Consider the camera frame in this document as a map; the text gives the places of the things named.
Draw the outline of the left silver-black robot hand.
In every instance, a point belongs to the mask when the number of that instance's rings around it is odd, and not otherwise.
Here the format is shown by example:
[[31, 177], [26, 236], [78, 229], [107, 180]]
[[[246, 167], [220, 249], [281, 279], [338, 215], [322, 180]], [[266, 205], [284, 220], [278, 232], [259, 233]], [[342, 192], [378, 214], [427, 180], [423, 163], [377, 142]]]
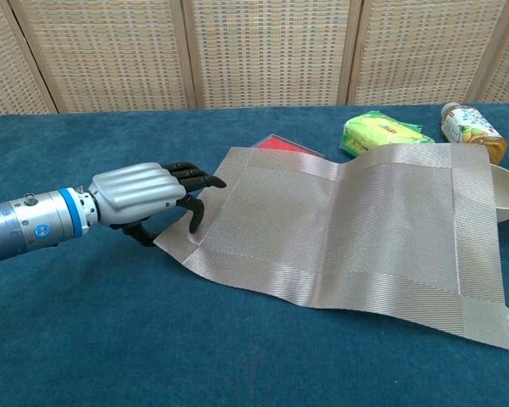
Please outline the left silver-black robot hand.
[[192, 213], [188, 231], [194, 233], [203, 220], [204, 203], [191, 193], [226, 186], [218, 176], [188, 162], [152, 162], [95, 175], [88, 191], [98, 209], [100, 224], [122, 230], [144, 247], [152, 247], [156, 235], [143, 227], [146, 219], [180, 207]]

